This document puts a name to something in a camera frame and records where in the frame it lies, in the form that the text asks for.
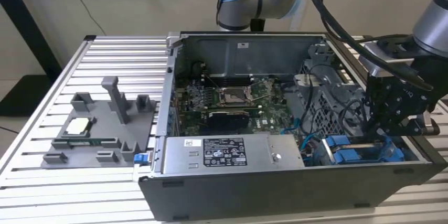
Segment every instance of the motherboard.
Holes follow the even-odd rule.
[[[298,120],[277,78],[191,80],[177,89],[175,103],[181,136],[295,133],[289,129]]]

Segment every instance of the green circuit board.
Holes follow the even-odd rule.
[[[198,82],[190,83],[177,93],[182,94],[177,96],[182,136],[205,135],[207,115],[215,111],[245,111],[250,114],[250,121],[247,127],[234,132],[214,131],[214,135],[258,132],[281,134],[285,128],[293,127],[294,118],[287,100],[274,78],[257,78],[254,84],[246,87],[223,89],[205,88]]]

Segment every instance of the white wall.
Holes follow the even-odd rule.
[[[0,5],[0,80],[19,80],[45,73],[19,31]]]
[[[99,35],[102,32],[79,0],[25,1],[49,44],[65,64],[85,36]],[[430,1],[326,0],[326,3],[353,34],[381,35],[410,33]],[[166,35],[169,31],[217,30],[217,0],[85,0],[85,2],[109,35]],[[290,20],[270,20],[266,28],[275,31],[290,30]],[[313,3],[307,6],[301,29],[325,30]]]
[[[79,0],[25,0],[49,43],[67,63],[87,34],[102,34]],[[167,35],[169,31],[217,30],[218,0],[85,0],[109,35]],[[267,23],[289,30],[290,20]]]
[[[325,0],[334,17],[354,35],[411,33],[431,0]],[[302,30],[326,30],[311,1]]]

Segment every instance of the aluminum table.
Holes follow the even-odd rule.
[[[166,37],[97,37],[85,41],[41,106],[0,160],[0,224],[159,223],[134,181],[130,168],[41,169],[73,110],[77,92],[107,100],[105,76],[119,76],[129,99],[149,94],[161,100],[167,62]],[[433,117],[441,125],[430,141],[448,160],[448,107],[441,102]],[[153,123],[157,132],[158,115]],[[379,207],[195,223],[393,224],[448,223],[448,169],[425,185],[410,186]]]

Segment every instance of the power supply label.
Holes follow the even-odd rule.
[[[242,166],[247,165],[246,146],[242,137],[205,139],[205,165]]]

